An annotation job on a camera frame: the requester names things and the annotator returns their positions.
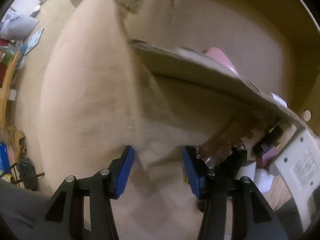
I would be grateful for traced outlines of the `pink heart-shaped massager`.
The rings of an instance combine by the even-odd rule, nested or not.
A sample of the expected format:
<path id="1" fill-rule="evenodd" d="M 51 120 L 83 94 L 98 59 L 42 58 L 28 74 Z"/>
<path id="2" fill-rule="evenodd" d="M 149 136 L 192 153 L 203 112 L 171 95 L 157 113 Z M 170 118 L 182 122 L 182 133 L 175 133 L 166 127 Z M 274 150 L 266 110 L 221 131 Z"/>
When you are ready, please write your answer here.
<path id="1" fill-rule="evenodd" d="M 205 55 L 207 57 L 210 57 L 211 59 L 214 59 L 215 61 L 219 62 L 225 67 L 229 68 L 234 74 L 239 75 L 238 71 L 231 63 L 230 59 L 221 49 L 217 47 L 210 47 L 206 50 Z"/>

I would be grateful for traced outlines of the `black gold AA battery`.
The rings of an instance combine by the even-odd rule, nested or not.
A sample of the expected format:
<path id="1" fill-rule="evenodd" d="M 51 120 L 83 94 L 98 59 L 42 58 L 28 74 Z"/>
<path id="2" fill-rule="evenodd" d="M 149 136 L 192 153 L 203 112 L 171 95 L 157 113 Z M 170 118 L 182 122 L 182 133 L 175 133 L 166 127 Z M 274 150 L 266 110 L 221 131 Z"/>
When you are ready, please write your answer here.
<path id="1" fill-rule="evenodd" d="M 186 184 L 189 184 L 189 178 L 186 175 L 184 175 L 183 179 Z"/>

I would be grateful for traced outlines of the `white pill bottle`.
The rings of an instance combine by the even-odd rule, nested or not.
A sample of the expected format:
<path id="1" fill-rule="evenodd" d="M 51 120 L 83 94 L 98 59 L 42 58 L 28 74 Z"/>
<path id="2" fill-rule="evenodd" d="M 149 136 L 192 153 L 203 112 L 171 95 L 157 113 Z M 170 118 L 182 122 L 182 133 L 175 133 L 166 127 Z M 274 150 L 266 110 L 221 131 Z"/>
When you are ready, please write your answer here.
<path id="1" fill-rule="evenodd" d="M 277 94 L 271 93 L 272 99 L 287 108 L 287 102 Z"/>

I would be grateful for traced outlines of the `white plug charger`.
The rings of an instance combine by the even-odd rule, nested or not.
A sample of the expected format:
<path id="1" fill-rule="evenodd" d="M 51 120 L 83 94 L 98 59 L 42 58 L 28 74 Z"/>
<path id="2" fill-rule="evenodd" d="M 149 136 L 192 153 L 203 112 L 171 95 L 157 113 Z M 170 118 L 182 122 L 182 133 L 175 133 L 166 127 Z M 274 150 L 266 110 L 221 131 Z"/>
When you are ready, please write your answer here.
<path id="1" fill-rule="evenodd" d="M 261 193 L 270 191 L 274 179 L 274 176 L 268 170 L 257 168 L 256 162 L 240 167 L 235 178 L 240 180 L 242 177 L 249 177 Z"/>

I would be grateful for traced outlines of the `black lipstick tube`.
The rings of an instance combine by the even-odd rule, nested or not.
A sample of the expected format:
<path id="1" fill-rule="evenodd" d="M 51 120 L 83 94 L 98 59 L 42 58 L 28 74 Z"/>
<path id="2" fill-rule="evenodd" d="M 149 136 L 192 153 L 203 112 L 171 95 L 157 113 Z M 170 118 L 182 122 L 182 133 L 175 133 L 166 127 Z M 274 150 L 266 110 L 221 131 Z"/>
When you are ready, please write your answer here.
<path id="1" fill-rule="evenodd" d="M 256 157 L 262 157 L 270 150 L 283 135 L 283 129 L 279 126 L 280 118 L 277 117 L 265 128 L 264 136 L 253 146 L 253 153 Z"/>

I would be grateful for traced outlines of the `white power adapter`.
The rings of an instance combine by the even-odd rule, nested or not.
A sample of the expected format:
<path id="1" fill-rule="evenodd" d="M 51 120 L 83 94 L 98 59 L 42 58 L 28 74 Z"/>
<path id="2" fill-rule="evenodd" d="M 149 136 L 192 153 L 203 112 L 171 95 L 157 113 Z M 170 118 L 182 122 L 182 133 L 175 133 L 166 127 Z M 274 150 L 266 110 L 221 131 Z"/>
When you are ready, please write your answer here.
<path id="1" fill-rule="evenodd" d="M 307 129 L 299 129 L 272 160 L 270 172 L 280 175 L 295 201 L 304 231 L 319 210 L 319 147 Z"/>

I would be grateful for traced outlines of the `brown cardboard box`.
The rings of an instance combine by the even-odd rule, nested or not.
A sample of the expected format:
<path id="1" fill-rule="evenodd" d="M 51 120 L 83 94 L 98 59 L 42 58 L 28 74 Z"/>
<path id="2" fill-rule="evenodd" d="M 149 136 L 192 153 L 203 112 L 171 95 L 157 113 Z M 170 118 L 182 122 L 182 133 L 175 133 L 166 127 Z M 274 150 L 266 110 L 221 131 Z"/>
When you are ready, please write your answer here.
<path id="1" fill-rule="evenodd" d="M 132 38 L 161 47 L 221 48 L 319 133 L 319 0 L 143 0 Z"/>

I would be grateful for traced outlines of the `wooden chair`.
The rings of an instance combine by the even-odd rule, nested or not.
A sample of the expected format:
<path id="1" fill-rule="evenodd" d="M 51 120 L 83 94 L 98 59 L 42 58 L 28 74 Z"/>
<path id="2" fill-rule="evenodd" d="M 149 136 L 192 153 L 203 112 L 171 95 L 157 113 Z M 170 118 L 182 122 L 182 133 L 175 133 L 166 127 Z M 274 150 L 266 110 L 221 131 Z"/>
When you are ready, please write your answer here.
<path id="1" fill-rule="evenodd" d="M 13 73 L 16 67 L 16 64 L 20 58 L 21 51 L 18 50 L 14 56 L 10 59 L 9 64 L 7 66 L 7 70 L 4 75 L 3 86 L 1 88 L 1 100 L 0 100 L 0 111 L 1 111 L 1 134 L 5 129 L 5 116 L 7 109 L 7 101 L 9 100 L 10 95 L 10 86 L 12 83 Z"/>

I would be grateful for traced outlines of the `bathroom scale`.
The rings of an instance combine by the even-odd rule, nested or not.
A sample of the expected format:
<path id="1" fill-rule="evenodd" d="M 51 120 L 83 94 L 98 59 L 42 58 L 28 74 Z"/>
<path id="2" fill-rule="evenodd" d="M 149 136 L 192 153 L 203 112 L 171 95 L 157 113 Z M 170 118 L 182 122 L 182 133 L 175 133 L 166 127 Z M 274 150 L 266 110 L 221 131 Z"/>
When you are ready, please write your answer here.
<path id="1" fill-rule="evenodd" d="M 29 38 L 24 56 L 27 55 L 39 43 L 43 31 L 44 27 L 40 28 L 31 38 Z"/>

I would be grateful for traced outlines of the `grey plastic bag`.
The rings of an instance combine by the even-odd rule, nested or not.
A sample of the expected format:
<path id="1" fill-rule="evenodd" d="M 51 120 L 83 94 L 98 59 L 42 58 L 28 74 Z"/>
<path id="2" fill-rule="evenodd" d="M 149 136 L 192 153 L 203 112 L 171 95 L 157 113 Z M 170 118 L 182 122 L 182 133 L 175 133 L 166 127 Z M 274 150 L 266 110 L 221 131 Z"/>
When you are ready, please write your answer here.
<path id="1" fill-rule="evenodd" d="M 38 20 L 15 11 L 8 12 L 3 18 L 1 38 L 5 40 L 22 40 L 27 37 L 38 24 Z"/>

